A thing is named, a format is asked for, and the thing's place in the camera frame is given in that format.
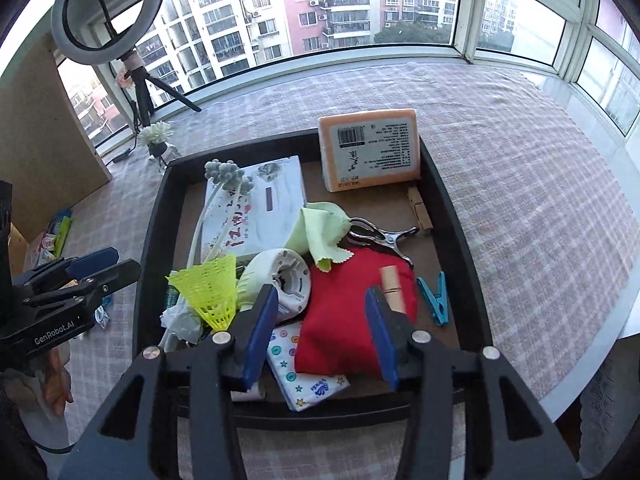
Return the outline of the wooden cabinet panel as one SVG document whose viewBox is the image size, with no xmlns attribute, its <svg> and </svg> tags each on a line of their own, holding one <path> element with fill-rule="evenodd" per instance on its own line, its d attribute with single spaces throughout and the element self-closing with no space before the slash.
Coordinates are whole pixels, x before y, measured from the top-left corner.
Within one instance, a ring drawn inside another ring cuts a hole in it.
<svg viewBox="0 0 640 480">
<path fill-rule="evenodd" d="M 111 180 L 70 104 L 49 35 L 1 76 L 1 179 L 13 186 L 12 223 L 26 240 Z"/>
</svg>

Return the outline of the orange white tissue pack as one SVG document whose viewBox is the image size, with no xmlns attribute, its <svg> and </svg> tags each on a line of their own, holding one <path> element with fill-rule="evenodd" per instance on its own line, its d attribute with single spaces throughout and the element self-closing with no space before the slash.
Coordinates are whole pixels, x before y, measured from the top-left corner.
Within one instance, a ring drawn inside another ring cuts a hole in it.
<svg viewBox="0 0 640 480">
<path fill-rule="evenodd" d="M 318 137 L 323 181 L 332 193 L 420 177 L 420 136 L 411 108 L 322 117 Z"/>
</svg>

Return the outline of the white tissue box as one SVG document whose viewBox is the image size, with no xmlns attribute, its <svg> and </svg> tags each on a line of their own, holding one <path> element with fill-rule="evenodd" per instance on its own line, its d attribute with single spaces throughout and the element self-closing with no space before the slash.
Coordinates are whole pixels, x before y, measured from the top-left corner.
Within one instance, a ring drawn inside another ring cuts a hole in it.
<svg viewBox="0 0 640 480">
<path fill-rule="evenodd" d="M 243 168 L 253 187 L 239 198 L 234 191 L 218 190 L 208 179 L 205 214 L 201 223 L 201 248 L 195 260 L 233 254 L 248 260 L 271 248 L 282 247 L 290 237 L 300 208 L 306 204 L 302 166 L 294 155 Z"/>
</svg>

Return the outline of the green packet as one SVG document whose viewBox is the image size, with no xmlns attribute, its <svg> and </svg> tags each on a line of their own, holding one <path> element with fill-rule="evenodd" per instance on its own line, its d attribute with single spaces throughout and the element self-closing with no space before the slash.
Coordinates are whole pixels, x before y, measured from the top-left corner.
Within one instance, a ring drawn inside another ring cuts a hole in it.
<svg viewBox="0 0 640 480">
<path fill-rule="evenodd" d="M 53 255 L 55 258 L 60 258 L 64 249 L 70 227 L 72 226 L 72 218 L 69 216 L 63 216 L 58 218 L 54 222 L 54 245 Z"/>
</svg>

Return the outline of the patterned tissue packet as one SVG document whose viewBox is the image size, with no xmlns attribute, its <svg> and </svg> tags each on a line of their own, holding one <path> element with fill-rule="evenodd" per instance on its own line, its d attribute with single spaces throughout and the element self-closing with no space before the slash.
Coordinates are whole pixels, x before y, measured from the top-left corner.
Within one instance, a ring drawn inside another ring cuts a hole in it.
<svg viewBox="0 0 640 480">
<path fill-rule="evenodd" d="M 305 411 L 350 386 L 344 375 L 313 375 L 296 370 L 294 361 L 301 329 L 301 322 L 276 327 L 267 350 L 272 374 L 288 408 L 294 412 Z"/>
</svg>

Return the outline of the pink plaid tablecloth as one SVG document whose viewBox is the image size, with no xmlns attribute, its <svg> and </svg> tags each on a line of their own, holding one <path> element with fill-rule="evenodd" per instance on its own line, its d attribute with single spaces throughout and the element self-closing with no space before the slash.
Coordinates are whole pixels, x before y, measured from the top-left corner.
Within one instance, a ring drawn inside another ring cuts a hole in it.
<svg viewBox="0 0 640 480">
<path fill-rule="evenodd" d="M 307 72 L 184 109 L 169 119 L 183 155 L 317 127 L 325 114 L 410 107 L 469 243 L 491 335 L 549 415 L 565 410 L 614 344 L 639 288 L 639 178 L 620 188 L 563 107 L 520 72 L 407 62 Z M 114 246 L 139 259 L 160 186 L 145 152 L 74 208 L 65 255 Z M 79 438 L 132 359 L 134 286 L 111 324 L 70 342 Z M 241 430 L 251 479 L 391 479 L 404 422 L 342 431 Z"/>
</svg>

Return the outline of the red cloth pouch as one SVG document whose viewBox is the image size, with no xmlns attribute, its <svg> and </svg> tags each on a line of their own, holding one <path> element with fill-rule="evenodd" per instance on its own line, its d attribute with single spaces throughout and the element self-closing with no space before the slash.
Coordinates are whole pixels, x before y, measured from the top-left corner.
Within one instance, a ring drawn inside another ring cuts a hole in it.
<svg viewBox="0 0 640 480">
<path fill-rule="evenodd" d="M 397 270 L 406 315 L 416 319 L 416 277 L 408 263 L 356 247 L 352 258 L 328 272 L 311 270 L 311 294 L 294 356 L 299 373 L 381 376 L 364 307 L 367 289 L 382 284 L 380 270 L 386 266 Z"/>
</svg>

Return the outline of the white round device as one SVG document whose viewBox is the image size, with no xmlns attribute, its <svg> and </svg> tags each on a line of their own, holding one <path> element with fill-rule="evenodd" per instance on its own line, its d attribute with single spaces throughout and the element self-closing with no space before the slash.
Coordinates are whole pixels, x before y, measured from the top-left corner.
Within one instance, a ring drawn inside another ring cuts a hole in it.
<svg viewBox="0 0 640 480">
<path fill-rule="evenodd" d="M 264 285 L 272 285 L 278 293 L 278 323 L 292 320 L 306 309 L 311 295 L 310 271 L 294 250 L 268 249 L 250 260 L 236 285 L 238 310 L 250 310 Z"/>
</svg>

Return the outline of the white artificial berry stem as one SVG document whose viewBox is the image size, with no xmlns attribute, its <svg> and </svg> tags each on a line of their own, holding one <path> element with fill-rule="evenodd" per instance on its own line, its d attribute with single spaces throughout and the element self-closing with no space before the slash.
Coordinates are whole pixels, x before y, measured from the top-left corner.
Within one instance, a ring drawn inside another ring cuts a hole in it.
<svg viewBox="0 0 640 480">
<path fill-rule="evenodd" d="M 254 182 L 235 162 L 218 159 L 206 162 L 205 180 L 212 190 L 196 220 L 186 267 L 168 278 L 178 299 L 160 316 L 160 348 L 167 352 L 182 342 L 197 344 L 206 327 L 224 330 L 235 316 L 235 258 L 224 255 L 224 244 Z"/>
</svg>

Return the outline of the metal clip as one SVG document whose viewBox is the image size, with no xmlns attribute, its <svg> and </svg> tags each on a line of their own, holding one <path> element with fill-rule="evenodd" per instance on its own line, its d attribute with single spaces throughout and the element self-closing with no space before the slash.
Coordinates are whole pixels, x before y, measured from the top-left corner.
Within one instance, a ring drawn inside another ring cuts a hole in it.
<svg viewBox="0 0 640 480">
<path fill-rule="evenodd" d="M 412 226 L 402 231 L 390 231 L 381 229 L 371 221 L 361 217 L 352 217 L 349 222 L 350 228 L 346 234 L 346 240 L 349 244 L 360 247 L 376 246 L 389 250 L 404 260 L 410 268 L 413 267 L 410 257 L 400 250 L 399 241 L 418 234 L 420 229 L 417 226 Z"/>
</svg>

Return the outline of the small flower vase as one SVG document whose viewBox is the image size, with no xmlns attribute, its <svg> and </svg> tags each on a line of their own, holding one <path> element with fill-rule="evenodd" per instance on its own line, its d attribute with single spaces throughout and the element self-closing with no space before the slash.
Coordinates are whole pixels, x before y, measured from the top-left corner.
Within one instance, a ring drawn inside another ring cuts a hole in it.
<svg viewBox="0 0 640 480">
<path fill-rule="evenodd" d="M 138 134 L 138 140 L 149 151 L 150 161 L 156 163 L 161 174 L 171 162 L 181 157 L 178 148 L 169 142 L 171 136 L 172 128 L 168 122 L 153 122 L 143 127 Z"/>
</svg>

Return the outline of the black tripod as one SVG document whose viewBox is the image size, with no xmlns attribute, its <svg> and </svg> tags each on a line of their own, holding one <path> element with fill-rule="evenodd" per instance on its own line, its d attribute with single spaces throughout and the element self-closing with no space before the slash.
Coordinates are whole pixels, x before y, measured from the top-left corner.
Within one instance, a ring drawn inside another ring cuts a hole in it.
<svg viewBox="0 0 640 480">
<path fill-rule="evenodd" d="M 165 84 L 160 78 L 150 75 L 145 68 L 142 57 L 136 50 L 131 49 L 127 51 L 120 60 L 124 63 L 127 74 L 134 83 L 138 115 L 142 127 L 149 127 L 149 125 L 151 125 L 151 118 L 155 113 L 155 107 L 148 89 L 148 82 L 160 90 L 165 91 L 174 99 L 189 107 L 191 110 L 194 110 L 194 112 L 199 113 L 202 110 L 201 107 L 197 106 L 169 84 Z"/>
</svg>

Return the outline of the yellow-green shuttlecock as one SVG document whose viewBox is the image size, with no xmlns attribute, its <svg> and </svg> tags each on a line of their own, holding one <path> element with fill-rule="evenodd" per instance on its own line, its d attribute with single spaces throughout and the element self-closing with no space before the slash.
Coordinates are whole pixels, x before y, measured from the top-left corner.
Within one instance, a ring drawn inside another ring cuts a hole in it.
<svg viewBox="0 0 640 480">
<path fill-rule="evenodd" d="M 214 332 L 228 330 L 238 301 L 235 255 L 172 272 L 168 283 Z"/>
</svg>

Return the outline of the teal clothespin in tray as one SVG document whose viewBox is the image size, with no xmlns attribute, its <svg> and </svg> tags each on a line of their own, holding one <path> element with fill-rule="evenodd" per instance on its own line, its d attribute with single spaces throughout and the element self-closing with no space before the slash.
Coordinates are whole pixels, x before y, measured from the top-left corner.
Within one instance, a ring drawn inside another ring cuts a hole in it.
<svg viewBox="0 0 640 480">
<path fill-rule="evenodd" d="M 445 326 L 449 324 L 449 301 L 446 285 L 446 275 L 440 271 L 437 277 L 437 290 L 433 292 L 427 285 L 424 278 L 420 276 L 416 279 L 418 291 L 426 301 L 427 307 L 430 308 L 432 319 L 437 326 Z"/>
</svg>

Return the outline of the light green cloth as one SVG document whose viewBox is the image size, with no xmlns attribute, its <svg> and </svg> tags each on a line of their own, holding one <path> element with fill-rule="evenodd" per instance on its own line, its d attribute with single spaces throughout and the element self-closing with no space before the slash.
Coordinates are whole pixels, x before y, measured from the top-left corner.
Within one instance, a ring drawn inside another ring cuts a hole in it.
<svg viewBox="0 0 640 480">
<path fill-rule="evenodd" d="M 311 254 L 316 268 L 329 273 L 333 263 L 344 263 L 354 255 L 350 250 L 338 246 L 351 228 L 352 220 L 337 204 L 306 203 L 300 208 L 284 247 L 301 256 Z"/>
</svg>

